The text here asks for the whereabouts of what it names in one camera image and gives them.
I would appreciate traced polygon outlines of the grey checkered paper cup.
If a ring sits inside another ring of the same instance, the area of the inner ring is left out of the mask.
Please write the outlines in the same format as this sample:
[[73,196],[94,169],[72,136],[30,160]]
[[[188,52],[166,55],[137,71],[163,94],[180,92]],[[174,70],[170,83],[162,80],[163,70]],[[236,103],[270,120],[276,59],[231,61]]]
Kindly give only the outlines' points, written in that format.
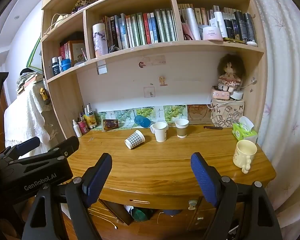
[[145,142],[145,137],[141,133],[141,131],[136,130],[133,134],[131,134],[126,140],[125,145],[130,149],[134,149],[137,146],[141,145]]

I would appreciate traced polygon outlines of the dark patterned lying cup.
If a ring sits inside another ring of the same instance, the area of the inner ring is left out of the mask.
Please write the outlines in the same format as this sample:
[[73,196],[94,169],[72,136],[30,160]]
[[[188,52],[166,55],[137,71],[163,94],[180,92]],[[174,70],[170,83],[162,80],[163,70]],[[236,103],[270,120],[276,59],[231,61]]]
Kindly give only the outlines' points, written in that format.
[[119,128],[119,121],[117,119],[103,119],[103,130],[111,131]]

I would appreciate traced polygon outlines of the blue plastic cup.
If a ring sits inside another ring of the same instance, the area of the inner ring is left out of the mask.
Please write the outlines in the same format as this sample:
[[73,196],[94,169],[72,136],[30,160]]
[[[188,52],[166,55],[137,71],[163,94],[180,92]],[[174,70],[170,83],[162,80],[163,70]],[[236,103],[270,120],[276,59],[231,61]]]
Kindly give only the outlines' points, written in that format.
[[151,120],[149,120],[147,117],[144,117],[142,115],[137,115],[134,119],[134,122],[143,128],[149,128],[151,125]]

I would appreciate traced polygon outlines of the brown sleeved paper cup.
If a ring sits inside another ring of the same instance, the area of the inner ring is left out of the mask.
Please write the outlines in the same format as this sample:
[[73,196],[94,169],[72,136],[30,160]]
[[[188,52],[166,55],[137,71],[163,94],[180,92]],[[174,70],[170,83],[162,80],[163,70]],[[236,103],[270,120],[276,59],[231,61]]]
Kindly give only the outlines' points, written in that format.
[[181,139],[187,137],[187,128],[189,125],[189,120],[187,119],[177,119],[175,120],[175,127],[177,129],[177,136]]

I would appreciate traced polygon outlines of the white spray bottle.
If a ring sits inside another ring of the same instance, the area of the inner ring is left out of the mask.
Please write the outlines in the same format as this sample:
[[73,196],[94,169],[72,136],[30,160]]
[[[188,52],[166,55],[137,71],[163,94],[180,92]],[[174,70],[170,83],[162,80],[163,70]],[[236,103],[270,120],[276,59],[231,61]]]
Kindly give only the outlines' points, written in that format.
[[76,136],[78,138],[80,138],[82,136],[82,132],[81,132],[81,129],[75,119],[72,120],[72,124],[73,124],[73,129],[74,129]]

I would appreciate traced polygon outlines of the pink container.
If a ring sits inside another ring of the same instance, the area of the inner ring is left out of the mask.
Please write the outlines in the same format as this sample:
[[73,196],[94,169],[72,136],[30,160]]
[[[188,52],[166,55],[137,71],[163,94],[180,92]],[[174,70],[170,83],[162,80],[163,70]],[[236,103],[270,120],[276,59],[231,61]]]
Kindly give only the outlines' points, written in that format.
[[78,126],[79,126],[79,129],[81,130],[81,133],[83,135],[87,134],[89,132],[89,127],[87,126],[87,123],[85,120],[83,121],[79,121],[78,122]]

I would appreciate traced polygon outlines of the yellow tube pack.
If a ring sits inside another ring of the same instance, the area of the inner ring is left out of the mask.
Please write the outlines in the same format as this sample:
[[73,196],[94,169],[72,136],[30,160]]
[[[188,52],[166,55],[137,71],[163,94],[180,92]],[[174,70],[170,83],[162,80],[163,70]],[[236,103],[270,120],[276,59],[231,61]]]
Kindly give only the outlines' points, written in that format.
[[89,128],[90,129],[96,128],[97,127],[96,117],[91,108],[91,105],[87,104],[86,107],[84,108],[84,111],[85,111],[85,119]]

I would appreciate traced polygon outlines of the cream ceramic mug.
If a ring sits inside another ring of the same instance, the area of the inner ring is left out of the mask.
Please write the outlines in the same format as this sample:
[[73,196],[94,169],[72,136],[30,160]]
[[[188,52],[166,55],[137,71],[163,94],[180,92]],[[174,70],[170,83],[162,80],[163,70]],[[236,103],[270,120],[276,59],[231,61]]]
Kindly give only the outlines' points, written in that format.
[[241,169],[244,174],[247,174],[251,169],[251,163],[257,152],[255,143],[249,140],[240,140],[236,144],[233,163]]

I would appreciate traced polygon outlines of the green tissue box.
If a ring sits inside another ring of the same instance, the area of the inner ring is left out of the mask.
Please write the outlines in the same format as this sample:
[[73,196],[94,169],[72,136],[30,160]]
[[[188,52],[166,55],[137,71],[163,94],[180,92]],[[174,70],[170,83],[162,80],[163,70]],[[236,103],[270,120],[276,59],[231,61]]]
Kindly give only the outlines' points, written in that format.
[[256,143],[258,133],[254,127],[254,124],[246,116],[242,116],[237,123],[232,125],[232,133],[238,141],[249,140]]

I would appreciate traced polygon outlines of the dark pen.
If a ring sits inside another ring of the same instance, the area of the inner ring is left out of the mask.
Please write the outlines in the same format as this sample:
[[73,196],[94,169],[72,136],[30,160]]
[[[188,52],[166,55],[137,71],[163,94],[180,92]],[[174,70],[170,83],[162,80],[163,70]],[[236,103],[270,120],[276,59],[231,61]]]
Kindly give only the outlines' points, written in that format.
[[204,129],[217,129],[217,130],[219,130],[219,129],[223,129],[222,127],[216,127],[216,126],[204,126]]

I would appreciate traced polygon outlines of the grape picture cards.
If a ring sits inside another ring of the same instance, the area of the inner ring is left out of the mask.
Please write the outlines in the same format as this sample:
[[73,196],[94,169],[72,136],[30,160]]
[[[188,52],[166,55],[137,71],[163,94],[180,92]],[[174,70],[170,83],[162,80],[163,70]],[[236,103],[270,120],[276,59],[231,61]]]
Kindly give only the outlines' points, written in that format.
[[188,119],[187,105],[164,105],[130,108],[117,111],[105,111],[95,113],[97,127],[95,130],[104,130],[103,120],[118,120],[119,129],[141,128],[142,126],[135,121],[137,116],[147,118],[151,123],[164,121],[173,124],[177,119]]

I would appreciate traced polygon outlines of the printed letter box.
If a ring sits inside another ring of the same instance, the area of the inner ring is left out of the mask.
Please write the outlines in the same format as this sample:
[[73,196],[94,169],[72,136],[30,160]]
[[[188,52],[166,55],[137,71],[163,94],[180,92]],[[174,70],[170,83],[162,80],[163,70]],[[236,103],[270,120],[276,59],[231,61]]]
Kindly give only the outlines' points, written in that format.
[[229,128],[244,114],[244,100],[211,100],[211,121],[216,127]]

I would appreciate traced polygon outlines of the pink device box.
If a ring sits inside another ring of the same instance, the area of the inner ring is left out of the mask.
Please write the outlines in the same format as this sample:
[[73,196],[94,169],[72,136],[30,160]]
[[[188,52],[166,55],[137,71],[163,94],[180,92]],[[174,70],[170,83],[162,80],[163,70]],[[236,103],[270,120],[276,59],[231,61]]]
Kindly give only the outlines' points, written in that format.
[[229,100],[230,93],[228,91],[219,90],[218,87],[213,86],[211,89],[211,96],[216,100]]

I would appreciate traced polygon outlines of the brown-haired rag doll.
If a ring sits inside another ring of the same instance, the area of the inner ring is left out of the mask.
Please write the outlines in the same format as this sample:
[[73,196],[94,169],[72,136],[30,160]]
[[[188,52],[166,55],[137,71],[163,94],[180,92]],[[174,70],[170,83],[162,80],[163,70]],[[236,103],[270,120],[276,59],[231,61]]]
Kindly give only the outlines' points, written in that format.
[[245,67],[239,56],[226,54],[221,58],[217,70],[219,90],[232,93],[240,88],[245,75]]

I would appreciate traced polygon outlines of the white curtain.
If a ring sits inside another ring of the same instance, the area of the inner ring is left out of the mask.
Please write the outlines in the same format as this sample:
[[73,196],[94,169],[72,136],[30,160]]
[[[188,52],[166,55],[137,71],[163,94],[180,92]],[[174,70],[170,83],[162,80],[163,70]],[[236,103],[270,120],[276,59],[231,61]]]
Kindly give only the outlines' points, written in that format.
[[255,2],[268,61],[258,144],[276,171],[266,191],[282,237],[300,239],[300,9],[292,0]]

